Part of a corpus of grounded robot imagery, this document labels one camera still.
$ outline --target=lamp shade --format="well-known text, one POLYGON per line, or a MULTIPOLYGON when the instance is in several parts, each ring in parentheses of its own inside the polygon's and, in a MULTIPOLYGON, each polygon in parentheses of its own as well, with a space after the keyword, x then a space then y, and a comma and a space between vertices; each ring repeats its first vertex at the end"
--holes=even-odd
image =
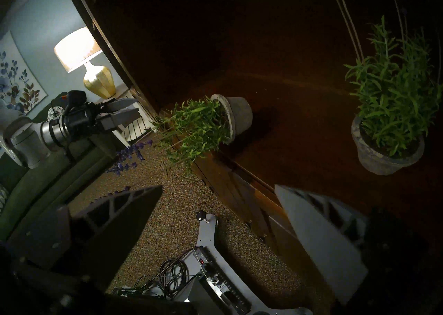
POLYGON ((88 28, 84 27, 61 40, 54 47, 54 53, 69 73, 99 55, 101 49, 88 28))

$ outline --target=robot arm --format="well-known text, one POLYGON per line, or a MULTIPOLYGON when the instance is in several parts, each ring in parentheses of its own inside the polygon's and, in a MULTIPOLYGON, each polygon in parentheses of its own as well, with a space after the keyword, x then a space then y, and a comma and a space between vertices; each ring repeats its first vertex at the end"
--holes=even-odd
POLYGON ((20 166, 37 167, 51 152, 67 149, 71 142, 97 133, 127 126, 140 117, 138 109, 125 109, 133 98, 94 104, 86 101, 84 91, 69 91, 67 106, 57 118, 32 123, 18 110, 0 103, 0 145, 20 166))

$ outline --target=white side table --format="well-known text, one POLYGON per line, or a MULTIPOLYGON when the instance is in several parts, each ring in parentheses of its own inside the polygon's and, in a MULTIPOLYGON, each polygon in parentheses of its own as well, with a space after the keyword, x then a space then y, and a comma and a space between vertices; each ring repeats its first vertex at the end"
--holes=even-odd
MULTIPOLYGON (((116 93, 109 99, 100 98, 95 103, 101 103, 109 101, 110 99, 121 99, 121 98, 134 98, 129 91, 128 87, 124 84, 121 84, 116 87, 116 93)), ((114 130, 112 133, 126 146, 129 147, 130 144, 128 141, 133 141, 141 137, 147 131, 151 130, 153 124, 149 121, 149 118, 140 104, 134 103, 131 105, 132 107, 138 108, 141 118, 136 119, 132 123, 130 123, 127 127, 123 125, 118 126, 118 130, 114 130)))

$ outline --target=potted plant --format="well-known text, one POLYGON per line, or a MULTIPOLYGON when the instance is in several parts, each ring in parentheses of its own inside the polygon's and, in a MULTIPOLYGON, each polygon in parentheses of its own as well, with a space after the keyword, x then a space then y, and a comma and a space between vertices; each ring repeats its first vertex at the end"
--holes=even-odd
POLYGON ((251 124, 252 110, 244 98, 214 94, 188 100, 186 105, 176 104, 165 118, 157 118, 155 125, 163 136, 156 146, 165 150, 169 168, 182 162, 190 167, 197 157, 231 143, 251 124))
POLYGON ((382 16, 369 39, 375 55, 364 57, 345 0, 341 1, 336 0, 357 55, 355 66, 345 65, 349 68, 345 79, 355 77, 352 83, 358 87, 352 95, 361 102, 351 125, 358 159, 367 170, 389 175, 417 162, 423 154, 422 134, 427 135, 441 100, 441 61, 434 82, 423 29, 408 36, 406 10, 402 9, 403 26, 397 0, 401 39, 390 37, 382 16))

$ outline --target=black knob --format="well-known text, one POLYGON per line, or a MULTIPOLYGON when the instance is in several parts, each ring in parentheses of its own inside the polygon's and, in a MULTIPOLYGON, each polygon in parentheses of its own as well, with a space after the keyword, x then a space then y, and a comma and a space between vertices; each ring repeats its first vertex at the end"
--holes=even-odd
POLYGON ((197 214, 195 215, 195 218, 197 219, 197 221, 203 221, 206 220, 206 212, 204 210, 200 210, 197 212, 197 214))

